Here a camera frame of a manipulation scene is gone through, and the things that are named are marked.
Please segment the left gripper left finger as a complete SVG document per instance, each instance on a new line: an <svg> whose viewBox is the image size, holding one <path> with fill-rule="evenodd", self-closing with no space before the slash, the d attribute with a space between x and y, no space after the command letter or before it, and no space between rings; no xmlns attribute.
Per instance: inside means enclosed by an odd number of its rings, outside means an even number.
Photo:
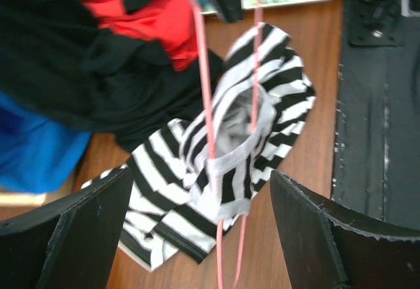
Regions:
<svg viewBox="0 0 420 289"><path fill-rule="evenodd" d="M127 168L1 221L2 288L105 288L131 195Z"/></svg>

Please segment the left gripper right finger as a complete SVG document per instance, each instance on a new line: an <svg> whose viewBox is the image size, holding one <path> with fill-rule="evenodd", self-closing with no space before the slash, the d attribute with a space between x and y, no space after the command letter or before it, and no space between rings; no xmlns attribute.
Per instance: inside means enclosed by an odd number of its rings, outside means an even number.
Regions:
<svg viewBox="0 0 420 289"><path fill-rule="evenodd" d="M288 175L270 176L292 288L418 288L419 231L350 210Z"/></svg>

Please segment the pink wire hanger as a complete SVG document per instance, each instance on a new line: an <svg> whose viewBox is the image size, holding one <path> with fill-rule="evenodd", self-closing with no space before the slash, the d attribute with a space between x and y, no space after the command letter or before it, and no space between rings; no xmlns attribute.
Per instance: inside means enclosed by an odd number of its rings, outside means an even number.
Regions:
<svg viewBox="0 0 420 289"><path fill-rule="evenodd" d="M215 160L215 132L213 128L213 112L211 105L211 82L209 77L209 64L207 55L207 43L205 37L205 23L204 17L201 15L201 5L198 0L189 0L192 11L194 14L194 24L196 30L196 39L198 42L198 56L199 56L199 70L201 79L201 92L203 98L203 108L205 112L205 126L207 130L207 145L208 154L210 160ZM263 10L260 6L261 0L257 0L257 6L254 13L254 25L255 25L255 38L253 42L253 49L255 54L255 65L254 65L254 78L253 78L253 94L252 94L252 111L251 111L251 125L250 131L253 133L257 126L257 107L258 107L258 93L259 93L259 47L261 45L261 27ZM245 242L245 230L247 223L247 215L241 216L241 229L240 237L238 242L238 256L236 262L236 276L232 288L237 288L239 283L241 267L242 267L242 256L243 247ZM217 238L216 238L216 251L217 251L217 284L218 288L224 288L223 279L223 264L222 264L222 236L223 236L223 225L224 221L219 219L217 225Z"/></svg>

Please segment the black white striped tank top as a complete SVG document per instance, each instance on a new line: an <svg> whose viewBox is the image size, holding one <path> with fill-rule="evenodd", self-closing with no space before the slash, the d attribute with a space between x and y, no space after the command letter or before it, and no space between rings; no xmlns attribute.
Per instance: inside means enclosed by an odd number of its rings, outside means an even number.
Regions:
<svg viewBox="0 0 420 289"><path fill-rule="evenodd" d="M133 187L119 247L149 271L181 251L203 261L292 149L315 101L289 36L267 23L231 46L213 95L215 157L203 114L174 119L125 163Z"/></svg>

